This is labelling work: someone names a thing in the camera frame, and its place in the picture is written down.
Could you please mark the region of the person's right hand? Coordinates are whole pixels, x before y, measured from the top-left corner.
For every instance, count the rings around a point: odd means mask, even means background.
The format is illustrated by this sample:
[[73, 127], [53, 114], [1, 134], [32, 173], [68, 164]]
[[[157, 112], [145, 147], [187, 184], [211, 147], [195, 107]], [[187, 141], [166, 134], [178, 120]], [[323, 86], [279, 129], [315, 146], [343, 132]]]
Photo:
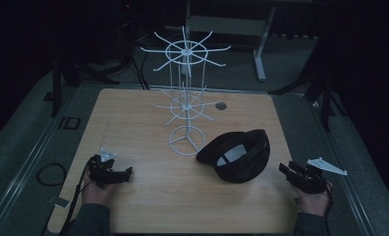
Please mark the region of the person's right hand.
[[326, 192], [320, 194], [308, 194], [293, 186], [298, 194], [300, 208], [303, 213], [324, 216], [329, 206], [329, 195]]

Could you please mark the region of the grey metal desk frame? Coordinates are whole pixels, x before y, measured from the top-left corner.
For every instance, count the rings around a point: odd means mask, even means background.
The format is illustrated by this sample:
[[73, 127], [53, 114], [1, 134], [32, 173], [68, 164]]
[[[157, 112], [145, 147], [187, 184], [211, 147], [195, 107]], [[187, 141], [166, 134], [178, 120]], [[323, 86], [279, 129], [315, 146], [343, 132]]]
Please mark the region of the grey metal desk frame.
[[183, 1], [184, 4], [177, 5], [176, 9], [167, 10], [167, 16], [176, 15], [183, 22], [183, 36], [190, 37], [191, 32], [196, 31], [258, 37], [259, 46], [252, 52], [253, 61], [257, 79], [260, 82], [266, 80], [261, 54], [269, 36], [269, 31], [276, 12], [275, 6], [266, 9], [265, 20], [253, 20], [194, 15], [192, 13], [192, 2], [194, 0], [180, 1]]

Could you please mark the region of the person's left hand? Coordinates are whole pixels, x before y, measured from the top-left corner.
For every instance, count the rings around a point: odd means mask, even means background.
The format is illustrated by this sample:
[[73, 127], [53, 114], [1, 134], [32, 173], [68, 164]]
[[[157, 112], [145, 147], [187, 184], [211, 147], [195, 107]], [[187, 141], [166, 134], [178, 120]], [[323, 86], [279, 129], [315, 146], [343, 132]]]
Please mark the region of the person's left hand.
[[115, 192], [115, 185], [108, 185], [104, 189], [99, 188], [89, 177], [89, 171], [83, 177], [82, 203], [108, 206]]

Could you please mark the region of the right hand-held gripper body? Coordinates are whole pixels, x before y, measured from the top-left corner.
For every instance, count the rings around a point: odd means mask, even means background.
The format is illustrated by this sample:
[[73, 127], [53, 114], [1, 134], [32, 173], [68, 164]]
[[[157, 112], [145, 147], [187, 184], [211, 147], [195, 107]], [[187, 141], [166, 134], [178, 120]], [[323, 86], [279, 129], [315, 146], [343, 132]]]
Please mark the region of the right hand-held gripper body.
[[344, 176], [348, 175], [347, 170], [340, 169], [339, 167], [324, 160], [322, 157], [309, 159], [306, 163], [307, 166], [304, 167], [304, 172], [295, 172], [289, 167], [291, 171], [296, 173], [296, 176], [289, 182], [293, 186], [301, 189], [303, 192], [311, 195], [320, 194], [325, 191], [326, 180], [322, 176], [323, 171]]

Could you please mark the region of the black tripod stand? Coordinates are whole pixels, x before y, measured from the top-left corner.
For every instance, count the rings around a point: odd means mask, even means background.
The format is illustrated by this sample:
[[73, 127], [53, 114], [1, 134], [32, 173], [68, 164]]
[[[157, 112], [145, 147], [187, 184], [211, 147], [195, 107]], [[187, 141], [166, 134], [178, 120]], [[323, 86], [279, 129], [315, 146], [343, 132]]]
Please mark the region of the black tripod stand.
[[304, 98], [307, 102], [315, 103], [322, 96], [320, 122], [326, 132], [329, 128], [329, 112], [331, 101], [338, 102], [332, 97], [334, 77], [332, 60], [329, 55], [332, 34], [326, 30], [312, 49], [299, 77], [292, 83], [272, 90], [269, 94], [282, 95], [304, 84], [309, 84]]

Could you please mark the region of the black baseball cap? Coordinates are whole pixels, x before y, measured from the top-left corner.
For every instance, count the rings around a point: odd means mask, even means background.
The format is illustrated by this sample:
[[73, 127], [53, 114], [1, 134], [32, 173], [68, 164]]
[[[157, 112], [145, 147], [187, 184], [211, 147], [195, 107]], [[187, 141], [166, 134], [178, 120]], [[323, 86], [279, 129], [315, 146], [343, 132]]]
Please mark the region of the black baseball cap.
[[266, 132], [257, 129], [218, 136], [196, 155], [196, 160], [212, 166], [222, 180], [241, 184], [254, 179], [265, 169], [269, 155]]

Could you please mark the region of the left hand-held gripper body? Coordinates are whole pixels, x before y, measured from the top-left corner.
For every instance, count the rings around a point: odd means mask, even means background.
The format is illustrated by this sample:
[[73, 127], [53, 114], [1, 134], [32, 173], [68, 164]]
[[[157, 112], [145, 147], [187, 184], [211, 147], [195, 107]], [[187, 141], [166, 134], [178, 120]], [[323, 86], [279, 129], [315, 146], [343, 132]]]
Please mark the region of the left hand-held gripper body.
[[95, 154], [88, 161], [89, 178], [101, 189], [115, 182], [112, 166], [116, 156], [116, 152], [105, 150], [102, 147], [99, 153]]

